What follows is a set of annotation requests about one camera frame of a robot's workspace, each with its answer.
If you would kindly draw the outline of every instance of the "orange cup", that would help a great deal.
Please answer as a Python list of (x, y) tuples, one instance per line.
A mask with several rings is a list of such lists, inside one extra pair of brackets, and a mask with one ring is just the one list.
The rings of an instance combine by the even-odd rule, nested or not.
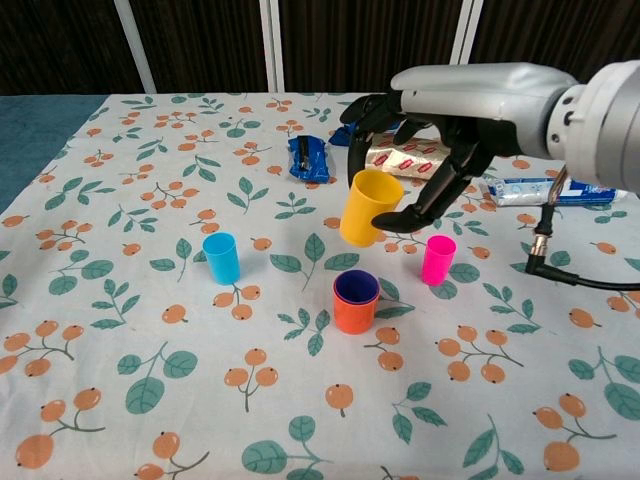
[(344, 333), (357, 335), (373, 325), (380, 286), (376, 278), (363, 270), (347, 270), (333, 282), (333, 313), (336, 325)]

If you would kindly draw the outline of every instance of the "yellow cup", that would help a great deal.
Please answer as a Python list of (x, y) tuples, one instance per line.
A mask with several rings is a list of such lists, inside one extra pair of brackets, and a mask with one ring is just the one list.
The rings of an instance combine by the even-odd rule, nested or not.
[(361, 170), (353, 177), (347, 205), (340, 220), (340, 235), (351, 245), (373, 245), (380, 230), (371, 225), (376, 215), (393, 211), (402, 199), (402, 184), (388, 173)]

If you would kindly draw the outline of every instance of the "dark curtain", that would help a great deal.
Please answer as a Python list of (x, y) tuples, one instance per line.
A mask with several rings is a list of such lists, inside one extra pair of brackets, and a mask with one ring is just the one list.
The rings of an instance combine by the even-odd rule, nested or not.
[(258, 0), (130, 0), (158, 92), (267, 90)]
[(0, 95), (141, 91), (113, 0), (0, 1)]
[(397, 72), (449, 63), (461, 0), (280, 0), (290, 91), (383, 91)]
[(639, 57), (638, 0), (484, 0), (469, 61), (539, 63), (586, 82)]

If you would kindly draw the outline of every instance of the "plastic cup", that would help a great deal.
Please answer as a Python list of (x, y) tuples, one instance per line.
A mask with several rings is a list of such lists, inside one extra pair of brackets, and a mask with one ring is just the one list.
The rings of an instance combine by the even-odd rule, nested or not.
[(345, 333), (364, 333), (373, 325), (380, 286), (363, 270), (347, 270), (333, 282), (333, 314), (337, 327)]
[(351, 245), (373, 245), (380, 230), (373, 217), (393, 211), (402, 199), (404, 187), (392, 175), (378, 170), (361, 170), (353, 177), (349, 198), (340, 220), (340, 235)]
[(440, 285), (449, 273), (456, 254), (456, 242), (446, 235), (434, 235), (427, 240), (422, 263), (422, 281), (432, 287)]
[(226, 232), (216, 232), (202, 242), (213, 280), (220, 285), (231, 285), (240, 277), (240, 263), (236, 240)]

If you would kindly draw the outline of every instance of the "table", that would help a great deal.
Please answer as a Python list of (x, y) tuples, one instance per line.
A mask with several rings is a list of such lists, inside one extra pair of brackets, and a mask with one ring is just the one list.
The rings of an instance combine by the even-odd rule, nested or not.
[[(0, 216), (4, 477), (637, 475), (639, 295), (521, 273), (539, 208), (496, 209), (478, 182), (418, 234), (344, 243), (346, 149), (305, 185), (287, 140), (328, 138), (356, 97), (112, 95), (89, 118)], [(637, 281), (639, 212), (631, 195), (561, 208), (550, 262)], [(237, 239), (232, 287), (201, 253), (218, 229)], [(436, 231), (459, 249), (429, 289)], [(382, 287), (360, 336), (332, 318), (351, 267)]]

